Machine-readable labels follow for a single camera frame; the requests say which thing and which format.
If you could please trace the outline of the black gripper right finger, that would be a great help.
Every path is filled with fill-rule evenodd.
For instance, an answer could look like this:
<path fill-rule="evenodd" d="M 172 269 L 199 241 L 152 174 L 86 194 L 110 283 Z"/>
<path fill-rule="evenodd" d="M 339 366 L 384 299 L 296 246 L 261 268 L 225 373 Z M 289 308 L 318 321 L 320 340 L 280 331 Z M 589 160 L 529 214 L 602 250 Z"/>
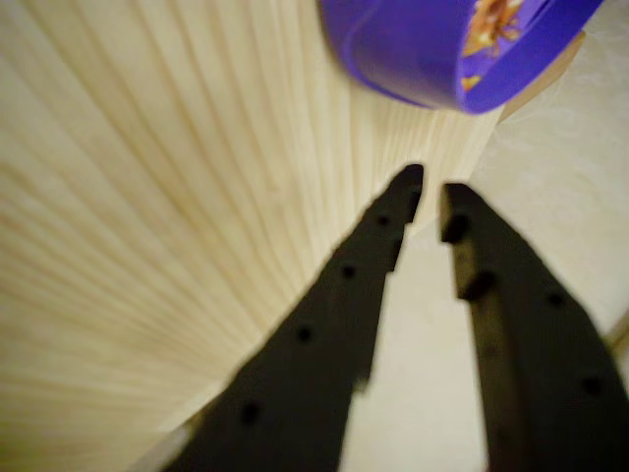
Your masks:
<path fill-rule="evenodd" d="M 470 309 L 489 469 L 626 470 L 628 396 L 588 313 L 472 188 L 442 188 L 440 237 Z"/>

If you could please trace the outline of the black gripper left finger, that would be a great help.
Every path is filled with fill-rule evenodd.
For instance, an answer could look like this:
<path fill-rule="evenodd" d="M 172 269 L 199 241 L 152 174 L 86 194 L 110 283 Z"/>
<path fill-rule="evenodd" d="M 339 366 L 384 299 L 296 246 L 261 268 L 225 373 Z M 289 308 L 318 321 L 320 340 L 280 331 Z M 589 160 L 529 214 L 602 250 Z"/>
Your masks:
<path fill-rule="evenodd" d="M 334 471 L 352 397 L 370 379 L 387 275 L 422 196 L 396 174 L 292 312 L 204 412 L 171 471 Z"/>

